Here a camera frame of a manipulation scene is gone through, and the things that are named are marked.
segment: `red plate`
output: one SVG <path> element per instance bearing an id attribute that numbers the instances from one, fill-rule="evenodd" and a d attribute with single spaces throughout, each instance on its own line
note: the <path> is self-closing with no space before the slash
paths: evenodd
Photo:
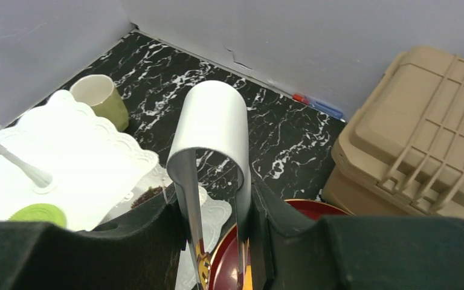
<path id="1" fill-rule="evenodd" d="M 292 205 L 313 220 L 323 214 L 347 214 L 345 211 L 318 201 L 287 199 Z M 211 259 L 209 290 L 236 290 L 237 287 L 237 228 L 234 226 L 219 242 Z"/>

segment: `green round object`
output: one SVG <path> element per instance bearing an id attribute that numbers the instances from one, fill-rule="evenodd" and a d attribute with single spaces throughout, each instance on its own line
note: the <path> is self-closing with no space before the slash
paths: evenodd
<path id="1" fill-rule="evenodd" d="M 31 204 L 12 215 L 10 221 L 52 222 L 62 228 L 66 227 L 65 214 L 52 204 Z"/>

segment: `green mug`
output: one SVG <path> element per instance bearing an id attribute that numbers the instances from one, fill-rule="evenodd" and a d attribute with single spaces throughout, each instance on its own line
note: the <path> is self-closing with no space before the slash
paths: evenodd
<path id="1" fill-rule="evenodd" d="M 82 77 L 70 87 L 77 102 L 92 108 L 95 115 L 111 121 L 119 132 L 129 125 L 129 112 L 117 91 L 113 80 L 104 74 Z"/>

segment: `tan storage container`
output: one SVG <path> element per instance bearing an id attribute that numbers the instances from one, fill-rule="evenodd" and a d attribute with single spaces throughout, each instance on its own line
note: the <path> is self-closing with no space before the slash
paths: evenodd
<path id="1" fill-rule="evenodd" d="M 332 156 L 323 198 L 353 214 L 464 218 L 464 59 L 398 55 Z"/>

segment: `white wall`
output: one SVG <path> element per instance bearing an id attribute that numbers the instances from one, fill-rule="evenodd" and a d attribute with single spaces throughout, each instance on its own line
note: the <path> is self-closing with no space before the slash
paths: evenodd
<path id="1" fill-rule="evenodd" d="M 0 123 L 47 97 L 131 29 L 120 0 L 0 0 Z"/>
<path id="2" fill-rule="evenodd" d="M 464 0 L 122 1 L 145 33 L 347 118 L 397 53 L 427 44 L 464 56 Z"/>

